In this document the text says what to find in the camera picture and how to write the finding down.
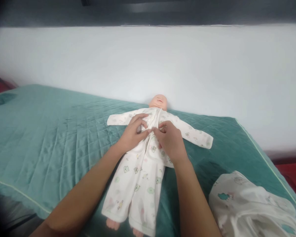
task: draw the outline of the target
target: doll foot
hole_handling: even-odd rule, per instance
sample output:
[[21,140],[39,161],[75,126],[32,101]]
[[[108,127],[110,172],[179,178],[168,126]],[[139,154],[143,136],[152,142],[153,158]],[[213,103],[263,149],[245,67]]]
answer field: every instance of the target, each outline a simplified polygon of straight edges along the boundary
[[137,230],[137,229],[135,229],[135,228],[133,228],[133,234],[134,234],[134,236],[136,236],[136,237],[143,237],[143,236],[144,236],[143,233],[141,233],[139,230]]
[[106,225],[108,226],[108,228],[114,229],[114,230],[118,230],[120,223],[115,222],[109,218],[106,219]]

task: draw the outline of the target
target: white onesie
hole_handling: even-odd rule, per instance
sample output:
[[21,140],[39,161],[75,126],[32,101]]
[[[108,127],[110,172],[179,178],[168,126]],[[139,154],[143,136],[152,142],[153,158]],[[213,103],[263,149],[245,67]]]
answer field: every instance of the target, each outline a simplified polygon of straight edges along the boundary
[[[182,137],[200,147],[210,149],[213,137],[194,129],[177,116],[160,108],[143,108],[119,115],[111,115],[108,125],[128,125],[136,114],[146,113],[144,118],[148,129],[158,127],[163,121],[171,121],[180,129]],[[128,151],[115,172],[106,195],[102,214],[113,221],[129,223],[142,233],[155,236],[156,215],[165,166],[173,168],[167,154],[161,148],[156,136],[151,132],[134,149]]]
[[238,171],[218,178],[209,206],[223,237],[296,237],[291,202],[254,185]]

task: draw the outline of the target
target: white wall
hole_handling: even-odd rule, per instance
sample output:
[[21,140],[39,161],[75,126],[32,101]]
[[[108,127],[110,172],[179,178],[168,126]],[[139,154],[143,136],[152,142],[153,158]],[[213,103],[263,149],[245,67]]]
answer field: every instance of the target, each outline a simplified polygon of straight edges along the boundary
[[296,25],[0,29],[0,76],[239,120],[296,149]]

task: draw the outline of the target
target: doll face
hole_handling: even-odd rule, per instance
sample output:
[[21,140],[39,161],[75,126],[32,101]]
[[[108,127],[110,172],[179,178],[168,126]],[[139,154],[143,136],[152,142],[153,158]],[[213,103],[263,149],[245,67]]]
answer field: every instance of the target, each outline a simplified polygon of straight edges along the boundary
[[149,107],[157,107],[161,108],[164,111],[167,111],[168,100],[164,95],[156,95],[152,98],[151,102],[149,103]]

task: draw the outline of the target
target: quilted mattress cover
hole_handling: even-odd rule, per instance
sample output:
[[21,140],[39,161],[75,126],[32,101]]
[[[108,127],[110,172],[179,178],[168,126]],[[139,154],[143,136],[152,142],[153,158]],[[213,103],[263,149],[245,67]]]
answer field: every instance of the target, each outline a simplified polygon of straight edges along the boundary
[[[146,106],[40,85],[0,94],[0,193],[46,218],[120,138],[125,126],[107,126],[109,115]],[[210,150],[184,141],[207,198],[221,174],[237,170],[296,208],[294,191],[236,119],[169,112],[214,137]],[[116,232],[106,227],[101,215],[105,195],[82,235],[133,236],[128,221]],[[179,233],[176,178],[174,170],[166,168],[156,236]]]

